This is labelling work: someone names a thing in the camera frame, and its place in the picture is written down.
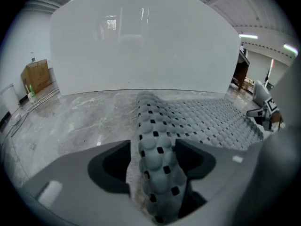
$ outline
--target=white bucket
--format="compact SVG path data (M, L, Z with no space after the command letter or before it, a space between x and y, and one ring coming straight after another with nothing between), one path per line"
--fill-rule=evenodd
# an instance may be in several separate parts
M14 85L10 84L0 92L0 96L12 115L19 108L19 101L15 93Z

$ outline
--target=white ceiling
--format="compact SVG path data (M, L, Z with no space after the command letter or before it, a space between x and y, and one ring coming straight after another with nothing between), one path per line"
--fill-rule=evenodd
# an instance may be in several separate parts
M70 0L29 0L24 9L53 12ZM223 16L238 33L258 35L258 39L242 38L244 47L290 65L295 55L284 49L288 43L299 51L298 36L274 0L200 0Z

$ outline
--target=white wall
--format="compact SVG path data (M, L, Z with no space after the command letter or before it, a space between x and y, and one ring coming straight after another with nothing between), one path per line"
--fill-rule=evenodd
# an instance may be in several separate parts
M253 81L261 81L264 82L265 77L268 73L268 70L271 66L271 60L272 58L267 57L265 55L261 55L258 53L254 53L251 51L248 51L248 58L250 62L248 72L246 74L247 78L253 80ZM274 65L269 77L269 82L272 85L276 85L276 83L279 81L279 79L284 75L286 70L288 69L288 66L274 60Z
M272 85L276 85L278 81L282 78L282 76L285 74L285 72L288 70L288 66L274 60L274 65L271 71L271 75L269 77L269 83Z
M21 72L32 61L50 60L49 13L22 11L14 19L0 50L0 91L13 83L18 99L26 96Z
M240 38L198 0L73 0L51 17L63 95L111 89L225 93Z
M8 109L5 107L4 102L2 101L2 98L0 97L0 121L6 115L7 112L8 112Z

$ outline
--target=white sticker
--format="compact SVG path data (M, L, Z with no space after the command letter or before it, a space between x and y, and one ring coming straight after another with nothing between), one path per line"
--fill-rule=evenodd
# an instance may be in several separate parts
M241 163L243 161L243 158L240 156L234 156L232 158L233 161L237 162L237 163Z

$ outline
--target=green bottle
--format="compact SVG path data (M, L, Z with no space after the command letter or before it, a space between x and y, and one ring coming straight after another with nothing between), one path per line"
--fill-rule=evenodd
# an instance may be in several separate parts
M32 97L34 97L34 96L35 96L35 93L34 93L34 91L33 91L33 89L32 89L32 85L31 85L31 84L29 85L29 89L30 89L30 92L32 93Z

